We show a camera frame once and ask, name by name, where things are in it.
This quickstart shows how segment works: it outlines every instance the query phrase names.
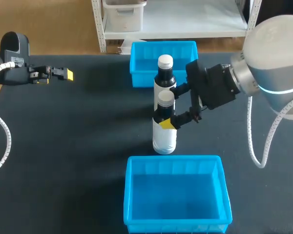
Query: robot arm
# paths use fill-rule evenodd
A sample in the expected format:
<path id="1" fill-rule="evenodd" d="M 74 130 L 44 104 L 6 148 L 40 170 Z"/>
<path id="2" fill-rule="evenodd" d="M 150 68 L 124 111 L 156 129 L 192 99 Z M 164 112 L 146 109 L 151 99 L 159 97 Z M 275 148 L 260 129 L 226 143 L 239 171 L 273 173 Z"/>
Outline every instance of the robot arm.
<path id="1" fill-rule="evenodd" d="M 3 85 L 49 83 L 52 77 L 73 80 L 73 73 L 67 68 L 32 65 L 29 41 L 23 34 L 8 32 L 2 37 L 0 65 L 8 62 L 14 62 L 17 68 L 0 72 L 0 84 Z"/>
<path id="2" fill-rule="evenodd" d="M 163 128 L 179 129 L 201 119 L 201 108 L 210 110 L 235 100 L 244 93 L 251 97 L 262 92 L 278 114 L 293 100 L 293 16 L 278 16 L 259 24 L 249 34 L 242 53 L 231 58 L 230 65 L 202 67 L 199 60 L 186 66 L 187 83 L 171 91 L 177 99 L 191 92 L 191 107 L 171 117 Z M 293 119 L 293 108 L 284 116 Z"/>

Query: wooden floor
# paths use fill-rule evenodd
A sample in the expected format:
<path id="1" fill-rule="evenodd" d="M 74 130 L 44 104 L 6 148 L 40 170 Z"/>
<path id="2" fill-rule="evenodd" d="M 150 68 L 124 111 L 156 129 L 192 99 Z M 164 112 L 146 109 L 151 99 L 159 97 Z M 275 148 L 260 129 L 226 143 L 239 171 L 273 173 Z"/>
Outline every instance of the wooden floor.
<path id="1" fill-rule="evenodd" d="M 32 55 L 100 54 L 91 0 L 0 0 L 4 33 L 27 35 Z M 198 39 L 199 52 L 238 51 L 243 38 Z"/>

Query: bottle label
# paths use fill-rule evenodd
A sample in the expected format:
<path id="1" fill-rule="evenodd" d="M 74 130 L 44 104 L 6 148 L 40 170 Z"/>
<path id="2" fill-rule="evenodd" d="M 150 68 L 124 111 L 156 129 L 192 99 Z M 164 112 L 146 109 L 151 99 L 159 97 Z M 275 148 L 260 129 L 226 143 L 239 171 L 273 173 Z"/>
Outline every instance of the bottle label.
<path id="1" fill-rule="evenodd" d="M 172 153 L 176 148 L 177 130 L 163 129 L 153 120 L 153 148 L 162 155 Z"/>

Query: white spiral cable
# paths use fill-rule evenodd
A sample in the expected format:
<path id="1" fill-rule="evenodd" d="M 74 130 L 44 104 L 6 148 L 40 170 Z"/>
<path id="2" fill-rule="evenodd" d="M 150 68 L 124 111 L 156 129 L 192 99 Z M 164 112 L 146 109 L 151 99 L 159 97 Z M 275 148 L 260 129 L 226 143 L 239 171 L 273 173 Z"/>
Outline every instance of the white spiral cable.
<path id="1" fill-rule="evenodd" d="M 249 97 L 249 101 L 248 101 L 248 114 L 247 114 L 247 128 L 248 128 L 248 141 L 249 141 L 249 151 L 250 151 L 250 155 L 251 158 L 253 160 L 253 162 L 255 163 L 255 165 L 258 168 L 264 168 L 266 163 L 267 163 L 267 159 L 268 159 L 268 154 L 269 154 L 269 149 L 270 149 L 270 145 L 272 143 L 272 138 L 273 135 L 275 133 L 275 131 L 277 130 L 277 127 L 279 126 L 279 123 L 281 122 L 281 120 L 284 118 L 284 116 L 293 108 L 293 100 L 287 104 L 278 114 L 278 116 L 275 118 L 274 122 L 272 123 L 272 126 L 268 132 L 268 136 L 266 138 L 266 143 L 265 143 L 265 148 L 264 148 L 264 152 L 263 152 L 263 158 L 261 163 L 257 160 L 254 150 L 253 150 L 253 141 L 252 141 L 252 130 L 251 130 L 251 112 L 252 112 L 252 97 Z"/>
<path id="2" fill-rule="evenodd" d="M 7 69 L 7 68 L 14 68 L 14 67 L 15 67 L 14 62 L 3 63 L 0 65 L 0 71 Z M 5 153 L 3 155 L 3 158 L 0 161 L 0 167 L 2 167 L 2 165 L 5 163 L 6 159 L 9 156 L 9 153 L 11 150 L 12 138 L 11 138 L 11 133 L 10 133 L 8 126 L 5 124 L 5 122 L 1 118 L 0 118 L 0 125 L 2 126 L 2 128 L 4 129 L 5 134 L 6 134 L 6 149 L 5 149 Z"/>

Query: black bottle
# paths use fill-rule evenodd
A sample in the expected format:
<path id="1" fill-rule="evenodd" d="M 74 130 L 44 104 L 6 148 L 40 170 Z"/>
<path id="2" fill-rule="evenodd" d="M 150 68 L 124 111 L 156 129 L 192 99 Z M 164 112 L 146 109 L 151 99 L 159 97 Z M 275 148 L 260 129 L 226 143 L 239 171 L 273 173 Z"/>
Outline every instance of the black bottle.
<path id="1" fill-rule="evenodd" d="M 176 87 L 176 78 L 172 73 L 173 58 L 170 55 L 161 55 L 158 58 L 158 74 L 154 79 L 154 110 L 157 109 L 158 94 L 162 90 Z"/>

